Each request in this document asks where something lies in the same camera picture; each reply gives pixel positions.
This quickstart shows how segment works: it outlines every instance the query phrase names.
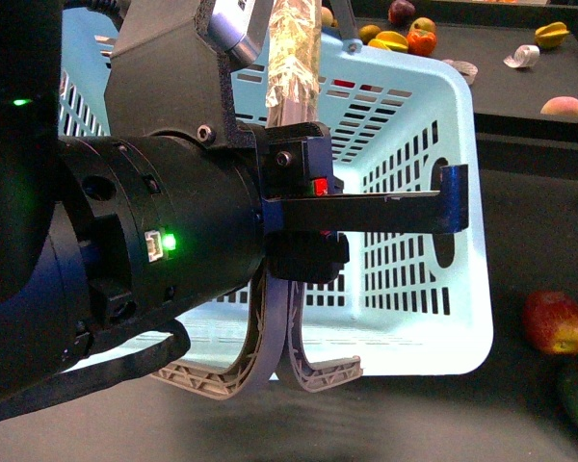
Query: green led light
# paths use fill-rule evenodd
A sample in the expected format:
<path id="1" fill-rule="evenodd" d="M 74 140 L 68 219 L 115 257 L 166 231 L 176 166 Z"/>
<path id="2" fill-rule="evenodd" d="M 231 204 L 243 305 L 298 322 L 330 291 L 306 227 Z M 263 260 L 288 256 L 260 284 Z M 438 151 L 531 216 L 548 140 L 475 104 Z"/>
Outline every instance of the green led light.
<path id="1" fill-rule="evenodd" d="M 32 103 L 32 99 L 15 99 L 13 101 L 15 106 L 25 106 L 28 103 Z"/>
<path id="2" fill-rule="evenodd" d="M 177 242 L 173 234 L 166 234 L 163 238 L 163 248 L 165 250 L 175 250 Z"/>

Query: usb port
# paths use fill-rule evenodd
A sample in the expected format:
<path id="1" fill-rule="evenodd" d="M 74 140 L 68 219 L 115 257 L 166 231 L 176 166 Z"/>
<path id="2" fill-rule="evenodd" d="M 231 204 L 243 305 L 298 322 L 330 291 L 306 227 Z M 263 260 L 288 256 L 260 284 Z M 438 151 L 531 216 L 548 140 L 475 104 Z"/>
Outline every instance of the usb port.
<path id="1" fill-rule="evenodd" d="M 163 245 L 159 231 L 145 231 L 145 244 L 147 245 L 147 260 L 150 263 L 163 258 Z"/>

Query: tape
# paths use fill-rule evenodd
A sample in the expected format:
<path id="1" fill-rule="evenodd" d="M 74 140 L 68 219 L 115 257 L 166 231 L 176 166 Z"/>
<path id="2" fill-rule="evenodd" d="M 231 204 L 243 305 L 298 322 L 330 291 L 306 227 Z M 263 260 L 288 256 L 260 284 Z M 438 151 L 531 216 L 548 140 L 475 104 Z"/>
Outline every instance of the tape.
<path id="1" fill-rule="evenodd" d="M 467 61 L 454 61 L 454 60 L 442 60 L 444 63 L 449 64 L 455 70 L 457 70 L 468 85 L 473 84 L 475 76 L 478 75 L 478 68 Z"/>
<path id="2" fill-rule="evenodd" d="M 509 55 L 503 62 L 513 69 L 533 67 L 539 59 L 539 48 L 535 45 L 519 46 L 515 53 Z"/>

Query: black cable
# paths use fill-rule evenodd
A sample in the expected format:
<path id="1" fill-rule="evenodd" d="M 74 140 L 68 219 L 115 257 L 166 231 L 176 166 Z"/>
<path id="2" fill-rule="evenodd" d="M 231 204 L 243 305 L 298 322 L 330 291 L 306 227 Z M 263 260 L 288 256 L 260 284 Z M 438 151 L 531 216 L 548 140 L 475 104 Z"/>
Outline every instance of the black cable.
<path id="1" fill-rule="evenodd" d="M 108 16 L 116 29 L 120 29 L 124 19 L 120 15 L 119 0 L 65 0 L 63 9 L 87 8 L 91 12 L 102 13 Z"/>
<path id="2" fill-rule="evenodd" d="M 171 335 L 163 342 L 141 351 L 53 375 L 40 384 L 0 402 L 0 422 L 106 390 L 125 380 L 144 377 L 181 358 L 191 347 L 186 329 L 176 320 L 152 330 Z"/>

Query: starfruit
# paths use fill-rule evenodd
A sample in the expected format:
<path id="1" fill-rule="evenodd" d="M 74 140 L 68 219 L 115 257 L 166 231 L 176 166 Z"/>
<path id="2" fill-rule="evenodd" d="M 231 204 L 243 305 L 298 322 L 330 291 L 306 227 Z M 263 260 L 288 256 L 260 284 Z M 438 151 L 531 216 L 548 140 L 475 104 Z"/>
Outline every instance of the starfruit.
<path id="1" fill-rule="evenodd" d="M 563 43 L 569 34 L 567 26 L 563 22 L 553 22 L 536 30 L 536 44 L 544 49 L 554 48 Z"/>
<path id="2" fill-rule="evenodd" d="M 383 50 L 398 51 L 406 53 L 408 51 L 407 39 L 394 31 L 379 32 L 375 38 L 368 42 L 368 46 L 381 48 Z"/>

